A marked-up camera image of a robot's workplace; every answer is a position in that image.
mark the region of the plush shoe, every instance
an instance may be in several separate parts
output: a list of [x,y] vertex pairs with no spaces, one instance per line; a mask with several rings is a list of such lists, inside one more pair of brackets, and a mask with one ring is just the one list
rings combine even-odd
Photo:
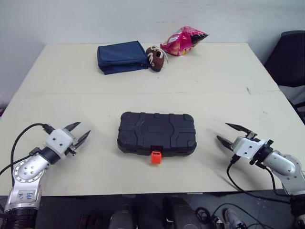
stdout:
[[224,219],[230,223],[231,229],[247,229],[245,223],[239,219],[238,214],[230,208],[224,212]]
[[166,53],[157,46],[149,47],[146,50],[147,58],[151,69],[155,72],[159,72],[164,64],[164,57],[167,59]]

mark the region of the pink chip bag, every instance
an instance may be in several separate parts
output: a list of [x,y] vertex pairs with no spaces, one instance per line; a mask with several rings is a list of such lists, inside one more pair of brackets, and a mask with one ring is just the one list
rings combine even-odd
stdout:
[[208,34],[190,26],[184,26],[162,43],[160,47],[169,54],[181,56],[186,54]]

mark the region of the orange latch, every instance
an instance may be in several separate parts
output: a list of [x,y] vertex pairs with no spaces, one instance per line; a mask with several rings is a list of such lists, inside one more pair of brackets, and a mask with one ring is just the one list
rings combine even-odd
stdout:
[[160,151],[152,151],[152,164],[161,164],[162,154]]

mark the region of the black tool case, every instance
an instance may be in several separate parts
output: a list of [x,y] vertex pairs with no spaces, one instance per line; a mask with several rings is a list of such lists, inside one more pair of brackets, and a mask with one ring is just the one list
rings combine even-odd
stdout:
[[194,120],[188,114],[126,112],[121,115],[117,141],[125,153],[187,156],[196,148],[195,134]]

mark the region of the navy blue pouch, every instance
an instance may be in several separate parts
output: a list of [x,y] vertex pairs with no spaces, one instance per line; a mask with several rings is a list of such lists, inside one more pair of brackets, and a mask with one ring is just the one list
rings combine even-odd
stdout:
[[99,46],[97,61],[105,75],[149,67],[147,55],[138,41]]

